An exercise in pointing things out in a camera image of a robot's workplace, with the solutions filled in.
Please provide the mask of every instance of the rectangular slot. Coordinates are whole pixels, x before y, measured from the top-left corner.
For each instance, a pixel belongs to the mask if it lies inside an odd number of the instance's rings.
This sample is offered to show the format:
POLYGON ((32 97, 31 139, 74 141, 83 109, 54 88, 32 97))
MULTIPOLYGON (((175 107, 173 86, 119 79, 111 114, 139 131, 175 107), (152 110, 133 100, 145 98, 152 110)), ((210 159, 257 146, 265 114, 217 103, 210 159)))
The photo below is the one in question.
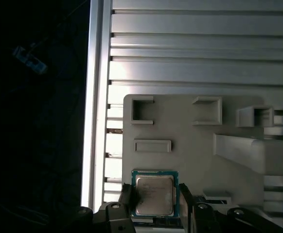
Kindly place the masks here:
POLYGON ((149 119, 149 113, 146 109, 152 104, 153 97, 135 97, 131 104, 131 124, 153 124, 153 120, 149 119))
POLYGON ((270 126, 270 109, 254 109, 254 126, 270 126))
POLYGON ((196 116, 192 125, 221 125, 222 98, 214 96, 198 96, 193 101, 196 116))
POLYGON ((254 105, 237 110, 237 127, 273 127, 272 106, 254 105))
POLYGON ((136 152, 161 152, 172 151, 172 141, 170 140, 134 140, 136 152))

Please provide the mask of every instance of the metal panel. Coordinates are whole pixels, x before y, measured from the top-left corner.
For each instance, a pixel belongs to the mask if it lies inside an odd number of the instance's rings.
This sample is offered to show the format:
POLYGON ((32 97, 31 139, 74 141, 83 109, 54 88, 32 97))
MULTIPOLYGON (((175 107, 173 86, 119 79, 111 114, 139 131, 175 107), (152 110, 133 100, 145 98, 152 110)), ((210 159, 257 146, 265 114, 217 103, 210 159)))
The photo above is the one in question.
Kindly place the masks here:
POLYGON ((169 57, 169 58, 208 58, 208 59, 234 59, 234 60, 283 60, 283 50, 158 50, 158 49, 111 49, 110 56, 124 57, 169 57))
POLYGON ((265 0, 113 0, 113 9, 195 11, 283 11, 282 1, 265 0))
MULTIPOLYGON (((89 146, 84 153, 95 155, 94 211, 103 200, 117 200, 118 194, 108 190, 104 180, 120 181, 122 135, 106 134, 106 126, 122 127, 125 95, 254 95, 276 110, 283 109, 283 0, 93 2, 103 5, 97 14, 103 18, 93 106, 97 106, 97 114, 93 121, 86 114, 86 121, 97 123, 92 145, 86 142, 93 129, 85 128, 85 147, 89 146), (111 155, 104 170, 105 152, 111 155)), ((283 120, 275 121, 282 127, 269 133, 283 135, 283 120)), ((272 187, 283 185, 283 177, 267 180, 272 187)))
POLYGON ((110 177, 110 178, 122 177, 122 159, 106 158, 105 177, 110 177))
POLYGON ((92 208, 93 201, 93 158, 95 135, 95 102, 96 102, 96 83, 98 82, 98 53, 100 40, 100 12, 101 4, 99 0, 93 0, 90 3, 89 13, 89 35, 88 35, 88 67, 87 67, 87 88, 86 88, 86 106, 84 123, 84 148, 82 161, 82 191, 81 205, 92 208))
POLYGON ((197 85, 180 82, 126 82, 109 86, 108 103, 123 104, 128 94, 195 94, 260 96, 266 105, 283 109, 283 88, 263 86, 197 85))
POLYGON ((274 15, 186 15, 179 14, 114 14, 113 33, 179 33, 221 35, 283 36, 283 16, 274 15))
POLYGON ((122 134, 107 133, 106 152, 110 154, 122 154, 122 134))
POLYGON ((283 52, 283 37, 241 37, 235 35, 179 35, 151 33, 115 33, 111 39, 113 48, 154 48, 179 50, 257 50, 278 49, 283 52))
POLYGON ((109 79, 283 85, 283 64, 206 60, 112 61, 109 79))
POLYGON ((103 202, 104 164, 106 146, 107 89, 109 72, 111 0, 104 0, 102 40, 100 51, 99 81, 97 86, 97 115, 95 131, 95 159, 93 184, 93 211, 97 212, 103 202))

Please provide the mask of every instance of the cable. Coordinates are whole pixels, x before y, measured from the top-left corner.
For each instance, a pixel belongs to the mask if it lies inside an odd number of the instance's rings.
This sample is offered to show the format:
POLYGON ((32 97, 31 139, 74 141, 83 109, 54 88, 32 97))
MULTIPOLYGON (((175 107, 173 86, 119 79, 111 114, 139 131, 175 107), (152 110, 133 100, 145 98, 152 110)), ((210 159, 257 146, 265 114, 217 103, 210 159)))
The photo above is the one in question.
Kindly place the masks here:
POLYGON ((32 223, 35 223, 35 224, 39 224, 39 225, 42 225, 42 226, 45 226, 45 225, 46 225, 46 224, 43 224, 43 223, 41 223, 41 222, 37 222, 37 221, 31 220, 31 219, 29 219, 29 218, 26 218, 26 217, 24 217, 24 216, 21 216, 21 215, 19 215, 19 214, 16 214, 16 213, 10 211, 9 209, 7 209, 6 207, 4 207, 4 206, 1 205, 1 204, 0 204, 0 207, 1 207, 3 210, 5 210, 6 212, 8 212, 8 213, 10 213, 10 214, 12 214, 12 215, 14 215, 14 216, 16 216, 16 217, 19 217, 19 218, 21 218, 21 219, 23 219, 23 220, 26 220, 26 221, 28 221, 28 222, 32 222, 32 223))
MULTIPOLYGON (((81 6, 83 6, 88 0, 85 0, 84 2, 82 2, 81 4, 79 4, 76 8, 74 8, 64 19, 63 22, 66 21, 69 17, 71 17, 73 15, 73 13, 75 13, 81 6)), ((59 28, 63 22, 60 22, 55 29, 59 28)), ((29 55, 30 53, 32 53, 37 47, 39 47, 40 45, 42 45, 44 42, 46 42, 48 39, 50 38, 50 36, 46 36, 44 37, 40 42, 36 43, 35 45, 32 46, 32 48, 28 51, 27 55, 29 55)))
POLYGON ((26 206, 18 206, 17 208, 19 208, 19 209, 21 209, 21 210, 26 210, 26 211, 29 211, 29 212, 35 213, 35 214, 37 214, 38 216, 48 217, 46 214, 43 214, 43 213, 40 213, 40 212, 38 212, 38 211, 35 211, 35 210, 32 210, 32 209, 29 209, 29 208, 27 208, 26 206))

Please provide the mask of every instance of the gray plastic holder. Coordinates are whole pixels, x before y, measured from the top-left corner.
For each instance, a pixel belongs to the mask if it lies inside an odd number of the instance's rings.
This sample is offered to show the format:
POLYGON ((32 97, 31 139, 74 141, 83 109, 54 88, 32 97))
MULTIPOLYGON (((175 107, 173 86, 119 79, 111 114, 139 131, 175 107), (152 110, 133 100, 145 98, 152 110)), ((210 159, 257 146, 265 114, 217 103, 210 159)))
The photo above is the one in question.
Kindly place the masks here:
POLYGON ((283 141, 214 134, 214 155, 268 176, 283 176, 283 141))

